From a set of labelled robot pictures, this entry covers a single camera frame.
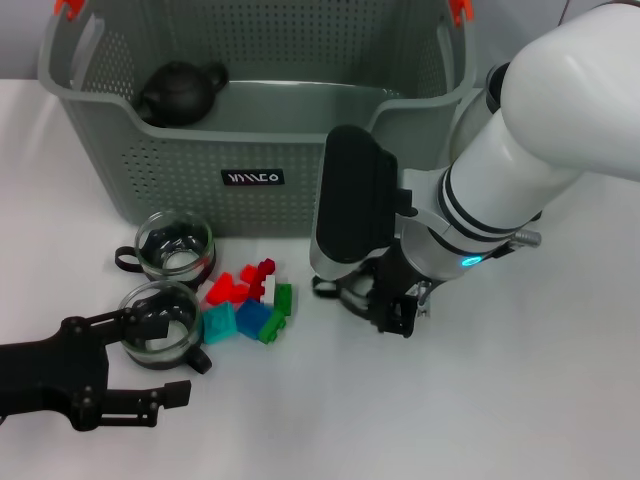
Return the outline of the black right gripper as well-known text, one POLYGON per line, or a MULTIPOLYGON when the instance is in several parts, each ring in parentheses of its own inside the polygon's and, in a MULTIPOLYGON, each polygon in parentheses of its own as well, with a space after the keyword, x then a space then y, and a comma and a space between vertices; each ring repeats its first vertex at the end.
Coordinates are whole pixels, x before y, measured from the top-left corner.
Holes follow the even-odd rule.
POLYGON ((377 258, 374 267, 363 267, 344 280, 344 298, 367 300, 373 290, 376 300, 389 300, 375 307, 374 323, 380 333, 409 338, 414 332, 417 299, 400 297, 420 282, 432 280, 407 260, 399 240, 394 240, 386 252, 377 258))

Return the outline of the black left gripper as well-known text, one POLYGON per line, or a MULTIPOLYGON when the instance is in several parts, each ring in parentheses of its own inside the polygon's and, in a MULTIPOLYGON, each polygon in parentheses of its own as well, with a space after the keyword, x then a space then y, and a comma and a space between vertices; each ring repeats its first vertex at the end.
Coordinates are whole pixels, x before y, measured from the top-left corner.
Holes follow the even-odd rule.
POLYGON ((3 345, 1 417, 53 411, 67 417, 77 431, 155 427, 161 408, 189 404, 191 381, 147 390, 107 390, 106 344, 162 339, 168 331, 167 319, 127 307, 88 319, 69 317, 44 340, 3 345))

